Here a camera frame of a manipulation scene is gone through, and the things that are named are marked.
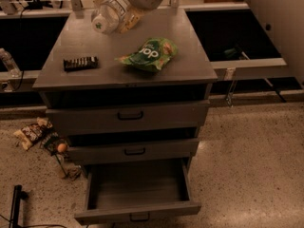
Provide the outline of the clear plastic water bottle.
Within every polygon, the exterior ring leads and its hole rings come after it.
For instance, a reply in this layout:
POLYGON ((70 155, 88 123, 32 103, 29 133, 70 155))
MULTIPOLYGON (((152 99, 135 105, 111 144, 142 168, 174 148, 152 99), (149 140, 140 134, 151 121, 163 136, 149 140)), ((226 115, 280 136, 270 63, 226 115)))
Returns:
POLYGON ((129 6, 127 0, 104 0, 91 14, 93 29, 103 34, 117 32, 123 25, 129 6))

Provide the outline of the grey drawer cabinet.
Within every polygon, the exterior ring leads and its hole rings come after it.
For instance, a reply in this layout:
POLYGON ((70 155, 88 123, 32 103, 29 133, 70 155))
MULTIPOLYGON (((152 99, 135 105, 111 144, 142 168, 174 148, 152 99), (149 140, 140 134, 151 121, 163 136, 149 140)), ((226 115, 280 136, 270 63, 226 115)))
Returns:
MULTIPOLYGON (((94 31, 90 11, 69 15, 34 84, 48 109, 144 105, 208 100, 217 75, 183 9, 158 9, 125 34, 94 31), (157 73, 125 66, 116 58, 146 39, 172 40, 178 53, 157 73), (97 57, 98 67, 65 72, 64 60, 97 57)), ((200 126, 64 136, 70 147, 198 140, 200 126)))

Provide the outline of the clear bottle at left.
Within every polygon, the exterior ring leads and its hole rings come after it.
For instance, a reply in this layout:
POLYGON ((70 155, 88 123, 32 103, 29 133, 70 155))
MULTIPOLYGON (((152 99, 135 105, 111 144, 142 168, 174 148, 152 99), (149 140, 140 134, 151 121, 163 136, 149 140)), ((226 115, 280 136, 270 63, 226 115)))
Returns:
POLYGON ((18 65, 15 63, 11 54, 3 48, 0 48, 0 60, 8 70, 11 78, 21 77, 21 70, 19 69, 18 65))

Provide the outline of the grey top drawer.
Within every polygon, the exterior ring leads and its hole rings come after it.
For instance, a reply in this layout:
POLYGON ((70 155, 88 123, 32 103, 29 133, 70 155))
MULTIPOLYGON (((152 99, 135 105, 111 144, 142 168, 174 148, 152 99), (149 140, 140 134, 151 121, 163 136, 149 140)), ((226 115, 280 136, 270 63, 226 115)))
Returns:
POLYGON ((64 136, 159 130, 203 125, 209 104, 204 100, 48 109, 47 116, 64 136))

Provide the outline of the grey drawer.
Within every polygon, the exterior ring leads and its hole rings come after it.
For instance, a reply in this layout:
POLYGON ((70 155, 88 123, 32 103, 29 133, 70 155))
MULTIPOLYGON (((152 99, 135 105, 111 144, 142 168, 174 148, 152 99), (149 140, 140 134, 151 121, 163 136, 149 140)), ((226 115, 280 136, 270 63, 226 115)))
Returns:
POLYGON ((120 162, 90 168, 85 210, 75 219, 82 225, 149 221, 200 208, 183 159, 120 162))
POLYGON ((194 156, 199 141, 171 140, 77 146, 68 149, 71 160, 79 165, 114 162, 140 162, 194 156))
POLYGON ((47 116, 64 136, 159 130, 203 125, 209 104, 204 100, 48 109, 47 116))

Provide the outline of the grey middle drawer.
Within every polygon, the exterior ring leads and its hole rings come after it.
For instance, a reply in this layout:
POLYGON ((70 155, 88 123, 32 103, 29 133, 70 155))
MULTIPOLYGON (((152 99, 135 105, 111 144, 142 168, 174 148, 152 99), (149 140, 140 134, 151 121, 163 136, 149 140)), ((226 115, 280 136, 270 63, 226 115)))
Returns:
POLYGON ((79 165, 114 162, 140 162, 194 156, 199 141, 171 140, 77 146, 68 149, 71 160, 79 165))

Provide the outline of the grey bottom drawer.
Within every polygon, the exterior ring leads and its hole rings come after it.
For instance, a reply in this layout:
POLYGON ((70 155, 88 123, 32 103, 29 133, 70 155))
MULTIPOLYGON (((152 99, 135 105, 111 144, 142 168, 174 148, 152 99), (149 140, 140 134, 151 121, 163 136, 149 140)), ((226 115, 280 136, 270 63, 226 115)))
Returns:
POLYGON ((85 210, 75 219, 82 225, 149 221, 200 208, 183 159, 120 162, 90 168, 85 210))

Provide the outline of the green chip bag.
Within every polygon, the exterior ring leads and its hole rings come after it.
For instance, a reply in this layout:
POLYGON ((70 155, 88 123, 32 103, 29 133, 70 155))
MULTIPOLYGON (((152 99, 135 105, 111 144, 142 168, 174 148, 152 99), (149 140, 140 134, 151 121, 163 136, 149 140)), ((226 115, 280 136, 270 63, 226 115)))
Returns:
POLYGON ((167 38, 148 38, 135 52, 116 58, 116 61, 140 69, 157 73, 178 53, 178 47, 167 38))

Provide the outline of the dark green bag on floor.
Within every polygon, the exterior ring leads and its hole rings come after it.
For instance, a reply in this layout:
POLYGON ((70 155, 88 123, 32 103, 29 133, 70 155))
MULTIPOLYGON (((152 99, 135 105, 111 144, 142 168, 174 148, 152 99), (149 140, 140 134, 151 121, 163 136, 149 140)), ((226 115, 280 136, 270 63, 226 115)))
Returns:
POLYGON ((41 140, 40 147, 46 150, 50 156, 54 154, 63 154, 57 151, 57 146, 60 143, 65 143, 67 145, 67 142, 63 138, 61 138, 57 133, 49 132, 41 140))

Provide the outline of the orange ball on floor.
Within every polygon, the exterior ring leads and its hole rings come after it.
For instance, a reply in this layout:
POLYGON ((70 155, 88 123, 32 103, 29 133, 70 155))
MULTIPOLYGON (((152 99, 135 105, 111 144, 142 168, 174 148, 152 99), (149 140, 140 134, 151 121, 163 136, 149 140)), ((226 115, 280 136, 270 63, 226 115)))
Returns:
POLYGON ((64 153, 67 151, 67 145, 65 143, 60 143, 58 146, 57 146, 57 151, 59 153, 64 153))

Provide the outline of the brown snack bag on floor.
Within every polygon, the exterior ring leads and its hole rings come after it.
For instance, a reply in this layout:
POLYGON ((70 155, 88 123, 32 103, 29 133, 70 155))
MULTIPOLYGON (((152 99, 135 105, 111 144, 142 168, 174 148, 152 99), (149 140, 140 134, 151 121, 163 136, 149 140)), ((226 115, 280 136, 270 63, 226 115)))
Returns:
POLYGON ((35 123, 16 130, 13 135, 20 141, 25 150, 29 150, 38 143, 52 128, 52 123, 45 118, 37 118, 35 123))

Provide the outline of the clear cup on floor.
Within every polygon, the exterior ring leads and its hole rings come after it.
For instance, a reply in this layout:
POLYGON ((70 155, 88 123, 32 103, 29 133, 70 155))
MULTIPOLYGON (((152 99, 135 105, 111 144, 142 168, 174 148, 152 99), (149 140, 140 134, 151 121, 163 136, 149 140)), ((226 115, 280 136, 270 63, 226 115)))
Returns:
POLYGON ((67 177, 67 171, 65 168, 65 160, 62 155, 54 154, 50 156, 49 164, 54 173, 60 178, 65 179, 67 177))

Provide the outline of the black stand on floor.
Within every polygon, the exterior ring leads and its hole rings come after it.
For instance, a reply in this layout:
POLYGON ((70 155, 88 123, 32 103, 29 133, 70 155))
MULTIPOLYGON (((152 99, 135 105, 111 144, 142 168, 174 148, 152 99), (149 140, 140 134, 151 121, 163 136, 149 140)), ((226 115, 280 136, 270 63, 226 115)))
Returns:
POLYGON ((22 200, 27 200, 28 197, 28 193, 23 190, 23 187, 21 185, 14 186, 9 216, 9 228, 22 228, 18 224, 20 204, 22 200))

